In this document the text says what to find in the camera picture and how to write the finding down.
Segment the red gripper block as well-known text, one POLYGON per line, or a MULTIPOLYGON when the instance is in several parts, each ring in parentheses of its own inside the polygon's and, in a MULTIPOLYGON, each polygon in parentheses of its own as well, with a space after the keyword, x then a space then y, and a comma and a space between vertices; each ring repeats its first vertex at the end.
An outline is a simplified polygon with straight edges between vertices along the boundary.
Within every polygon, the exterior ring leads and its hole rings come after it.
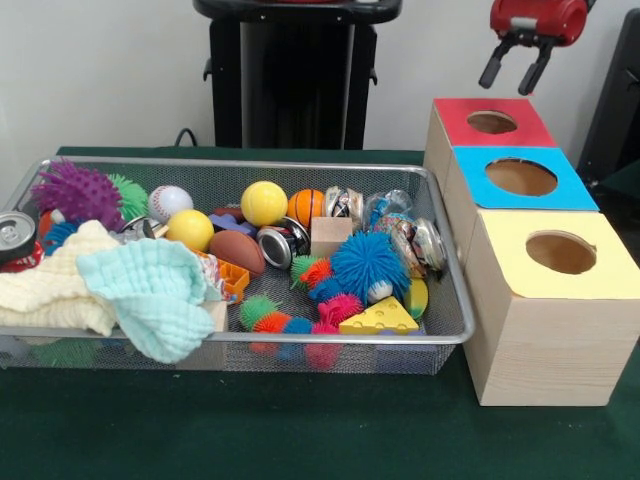
MULTIPOLYGON (((574 44, 581 36, 588 16, 588 2, 582 0, 557 1, 494 1, 490 10, 490 28, 502 39, 493 50, 479 85, 484 89, 492 87, 502 66, 502 59, 515 45, 508 35, 524 37, 553 38, 561 47, 574 44)), ((553 43, 540 44, 536 61, 526 71, 518 86, 522 96, 530 95, 544 73, 553 43)))

